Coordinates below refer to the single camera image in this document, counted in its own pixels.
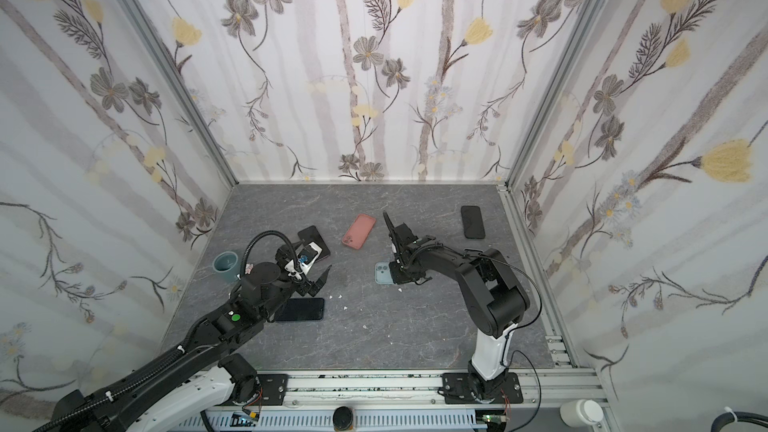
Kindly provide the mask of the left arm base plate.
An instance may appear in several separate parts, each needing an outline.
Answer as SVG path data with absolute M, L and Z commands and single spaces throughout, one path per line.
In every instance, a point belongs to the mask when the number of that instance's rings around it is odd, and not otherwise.
M 288 374 L 258 374 L 253 391 L 247 397 L 245 406 L 282 406 L 287 392 L 288 380 Z

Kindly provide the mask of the light blue case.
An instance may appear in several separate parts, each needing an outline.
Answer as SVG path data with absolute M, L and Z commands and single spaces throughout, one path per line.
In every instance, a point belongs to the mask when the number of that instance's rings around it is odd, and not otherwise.
M 394 285 L 388 262 L 377 262 L 374 269 L 374 280 L 379 285 Z

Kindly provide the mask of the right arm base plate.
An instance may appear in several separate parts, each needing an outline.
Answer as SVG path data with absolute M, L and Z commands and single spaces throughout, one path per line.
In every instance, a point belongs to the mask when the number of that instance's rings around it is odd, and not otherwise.
M 506 372 L 486 381 L 475 373 L 444 373 L 438 393 L 445 403 L 456 404 L 521 404 L 522 388 L 518 376 Z

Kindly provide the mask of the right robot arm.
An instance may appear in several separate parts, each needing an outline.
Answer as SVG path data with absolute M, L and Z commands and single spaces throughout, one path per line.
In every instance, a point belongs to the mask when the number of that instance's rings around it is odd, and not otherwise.
M 524 315 L 531 306 L 513 267 L 496 249 L 458 251 L 432 236 L 417 237 L 406 224 L 385 222 L 394 255 L 389 263 L 393 282 L 421 286 L 431 279 L 430 272 L 453 280 L 478 329 L 466 378 L 460 385 L 445 384 L 444 396 L 489 403 L 507 392 L 511 339 L 525 326 Z

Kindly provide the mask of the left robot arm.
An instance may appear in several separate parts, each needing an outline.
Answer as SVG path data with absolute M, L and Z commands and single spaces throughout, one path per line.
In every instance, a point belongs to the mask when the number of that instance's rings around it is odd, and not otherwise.
M 152 406 L 179 390 L 259 334 L 295 293 L 315 296 L 330 270 L 312 281 L 273 262 L 243 273 L 229 298 L 197 319 L 183 340 L 124 378 L 87 396 L 76 390 L 60 399 L 39 431 L 126 431 Z

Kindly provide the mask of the black phone case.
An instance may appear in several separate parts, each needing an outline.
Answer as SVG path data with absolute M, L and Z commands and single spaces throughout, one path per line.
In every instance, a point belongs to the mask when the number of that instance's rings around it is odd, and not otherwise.
M 470 240 L 486 238 L 482 211 L 479 206 L 464 205 L 460 208 L 464 237 Z

